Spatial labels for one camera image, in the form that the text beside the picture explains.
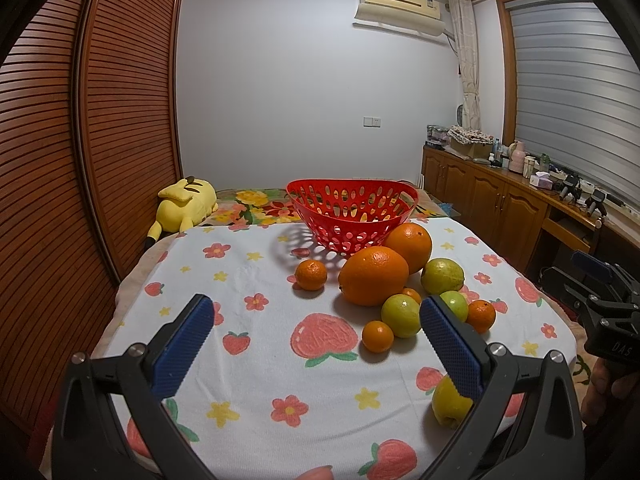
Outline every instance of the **window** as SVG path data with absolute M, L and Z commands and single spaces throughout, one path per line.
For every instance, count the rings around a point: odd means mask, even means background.
M 622 40 L 591 0 L 503 5 L 513 35 L 515 139 L 639 205 L 640 72 Z

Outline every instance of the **wooden wardrobe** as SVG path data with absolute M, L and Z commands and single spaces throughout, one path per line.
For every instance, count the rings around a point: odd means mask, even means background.
M 182 177 L 180 0 L 48 0 L 0 67 L 0 412 L 30 434 Z

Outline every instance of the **white bedsheet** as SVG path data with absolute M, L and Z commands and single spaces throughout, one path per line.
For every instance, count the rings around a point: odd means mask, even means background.
M 487 341 L 537 357 L 559 349 L 573 362 L 571 331 L 512 267 L 449 218 L 423 225 L 433 257 L 463 267 L 469 299 L 506 310 Z M 290 254 L 295 248 L 309 248 L 327 265 L 322 292 L 296 290 L 290 282 L 301 261 Z M 379 319 L 380 310 L 343 300 L 337 272 L 344 259 L 314 244 L 304 224 L 196 227 L 163 257 L 105 355 L 148 342 L 196 293 L 219 305 L 216 325 L 170 407 L 220 480 L 289 480 L 322 465 L 333 466 L 335 480 L 361 478 L 373 444 L 380 446 L 379 463 L 398 456 L 407 470 L 402 478 L 417 479 L 452 435 L 430 410 L 431 383 L 446 372 L 427 338 L 396 338 L 384 355 L 363 349 L 362 327 Z M 424 293 L 419 274 L 409 286 Z M 126 428 L 126 404 L 118 396 L 114 401 Z M 505 418 L 501 428 L 513 420 Z

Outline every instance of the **metal screw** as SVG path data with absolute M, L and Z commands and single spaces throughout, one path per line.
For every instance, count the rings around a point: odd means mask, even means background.
M 501 343 L 493 343 L 489 346 L 489 352 L 497 357 L 502 357 L 507 353 L 506 347 Z
M 551 357 L 551 360 L 555 363 L 561 363 L 562 361 L 564 361 L 562 352 L 559 352 L 558 350 L 552 350 L 551 352 L 549 352 L 549 357 Z
M 76 352 L 75 354 L 73 354 L 71 356 L 71 362 L 75 365 L 79 365 L 80 363 L 84 363 L 84 360 L 86 359 L 86 355 L 84 355 L 84 352 Z
M 127 349 L 127 354 L 131 357 L 140 357 L 146 351 L 146 346 L 142 343 L 134 343 Z

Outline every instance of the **white wall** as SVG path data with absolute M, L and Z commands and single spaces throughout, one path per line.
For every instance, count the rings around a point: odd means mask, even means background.
M 415 181 L 427 124 L 462 98 L 446 38 L 353 27 L 358 0 L 182 0 L 185 174 L 228 187 L 296 178 Z M 363 116 L 382 118 L 364 128 Z
M 498 5 L 486 0 L 474 5 L 478 32 L 478 83 L 482 131 L 502 138 L 504 121 L 504 56 Z

